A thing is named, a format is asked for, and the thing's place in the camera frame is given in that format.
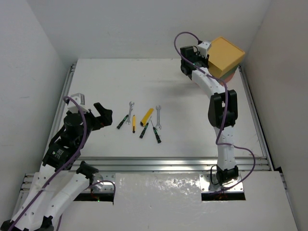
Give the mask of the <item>green black screwdriver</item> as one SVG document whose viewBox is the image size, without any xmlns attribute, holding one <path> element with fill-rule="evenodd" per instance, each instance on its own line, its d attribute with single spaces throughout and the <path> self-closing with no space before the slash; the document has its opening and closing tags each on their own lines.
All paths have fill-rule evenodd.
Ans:
<svg viewBox="0 0 308 231">
<path fill-rule="evenodd" d="M 155 134 L 155 138 L 156 138 L 156 141 L 157 143 L 161 143 L 161 139 L 160 139 L 160 136 L 158 135 L 158 132 L 157 132 L 157 129 L 155 128 L 155 126 L 153 125 L 152 121 L 151 121 L 151 124 L 152 124 L 152 127 L 153 127 L 153 131 L 154 131 L 154 134 Z"/>
<path fill-rule="evenodd" d="M 149 120 L 148 120 L 147 123 L 145 124 L 145 127 L 143 128 L 143 130 L 142 130 L 142 132 L 141 132 L 141 134 L 140 134 L 140 136 L 139 136 L 140 139 L 142 139 L 142 138 L 144 137 L 144 135 L 145 135 L 145 133 L 146 133 L 146 130 L 147 130 L 148 126 L 149 126 L 150 120 L 151 120 L 151 117 L 149 118 Z"/>
<path fill-rule="evenodd" d="M 121 122 L 117 125 L 117 129 L 120 129 L 122 127 L 122 125 L 124 124 L 124 122 L 128 119 L 128 115 L 126 115 Z"/>
</svg>

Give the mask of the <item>small silver wrench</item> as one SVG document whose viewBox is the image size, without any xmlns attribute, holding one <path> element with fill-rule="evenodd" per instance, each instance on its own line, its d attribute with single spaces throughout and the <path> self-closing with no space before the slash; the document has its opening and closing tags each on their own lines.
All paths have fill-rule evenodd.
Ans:
<svg viewBox="0 0 308 231">
<path fill-rule="evenodd" d="M 127 121 L 126 123 L 127 124 L 130 124 L 131 123 L 131 113 L 132 113 L 132 110 L 133 110 L 133 106 L 134 106 L 134 102 L 129 102 L 129 112 L 128 112 L 128 118 L 127 118 Z"/>
</svg>

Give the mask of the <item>green drawer box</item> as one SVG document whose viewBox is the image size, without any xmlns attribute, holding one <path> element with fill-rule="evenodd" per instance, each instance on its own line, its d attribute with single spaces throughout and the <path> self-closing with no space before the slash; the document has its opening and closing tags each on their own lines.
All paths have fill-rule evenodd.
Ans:
<svg viewBox="0 0 308 231">
<path fill-rule="evenodd" d="M 237 69 L 238 69 L 238 65 L 236 65 L 233 69 L 231 69 L 226 74 L 224 74 L 220 79 L 222 79 L 226 83 L 229 82 L 233 78 Z"/>
</svg>

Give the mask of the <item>red drawer box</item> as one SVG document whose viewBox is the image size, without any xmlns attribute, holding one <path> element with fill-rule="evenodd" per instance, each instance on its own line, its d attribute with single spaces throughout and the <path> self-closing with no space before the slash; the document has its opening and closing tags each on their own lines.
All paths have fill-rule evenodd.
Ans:
<svg viewBox="0 0 308 231">
<path fill-rule="evenodd" d="M 234 74 L 235 71 L 227 73 L 226 75 L 222 76 L 220 80 L 223 80 L 225 83 L 227 83 L 233 78 Z M 193 71 L 192 81 L 194 81 L 200 87 L 216 87 L 217 84 L 223 86 L 223 83 L 221 81 L 216 80 L 209 73 L 203 74 L 200 71 Z"/>
</svg>

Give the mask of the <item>large silver wrench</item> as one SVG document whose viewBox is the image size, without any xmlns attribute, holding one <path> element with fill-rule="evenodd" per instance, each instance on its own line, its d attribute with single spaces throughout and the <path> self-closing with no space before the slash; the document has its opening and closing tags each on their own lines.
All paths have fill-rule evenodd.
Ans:
<svg viewBox="0 0 308 231">
<path fill-rule="evenodd" d="M 161 124 L 160 124 L 160 110 L 161 106 L 158 105 L 156 106 L 156 129 L 161 129 Z"/>
</svg>

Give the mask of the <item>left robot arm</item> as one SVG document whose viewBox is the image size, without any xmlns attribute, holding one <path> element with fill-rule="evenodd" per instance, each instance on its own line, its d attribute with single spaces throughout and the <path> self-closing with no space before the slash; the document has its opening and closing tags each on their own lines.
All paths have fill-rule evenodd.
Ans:
<svg viewBox="0 0 308 231">
<path fill-rule="evenodd" d="M 103 177 L 85 161 L 73 175 L 69 171 L 91 132 L 112 124 L 113 112 L 100 103 L 94 104 L 99 116 L 81 104 L 68 105 L 64 124 L 51 139 L 26 200 L 11 219 L 3 222 L 2 231 L 58 230 L 63 212 L 82 191 L 101 190 Z"/>
</svg>

